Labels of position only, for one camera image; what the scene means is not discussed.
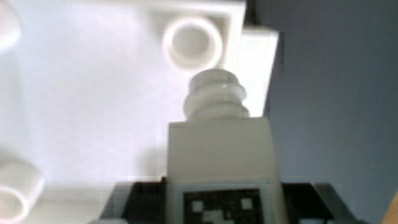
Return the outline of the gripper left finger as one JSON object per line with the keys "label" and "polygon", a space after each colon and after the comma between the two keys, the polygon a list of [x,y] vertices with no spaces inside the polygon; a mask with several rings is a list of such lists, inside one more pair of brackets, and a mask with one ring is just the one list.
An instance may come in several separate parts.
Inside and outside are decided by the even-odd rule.
{"label": "gripper left finger", "polygon": [[99,217],[86,224],[164,224],[166,181],[115,184]]}

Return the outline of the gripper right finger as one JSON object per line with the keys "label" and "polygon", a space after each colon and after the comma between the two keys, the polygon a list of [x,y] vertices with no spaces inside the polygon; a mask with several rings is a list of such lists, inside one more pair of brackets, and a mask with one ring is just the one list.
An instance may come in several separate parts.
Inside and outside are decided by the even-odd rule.
{"label": "gripper right finger", "polygon": [[363,224],[328,183],[283,183],[289,224]]}

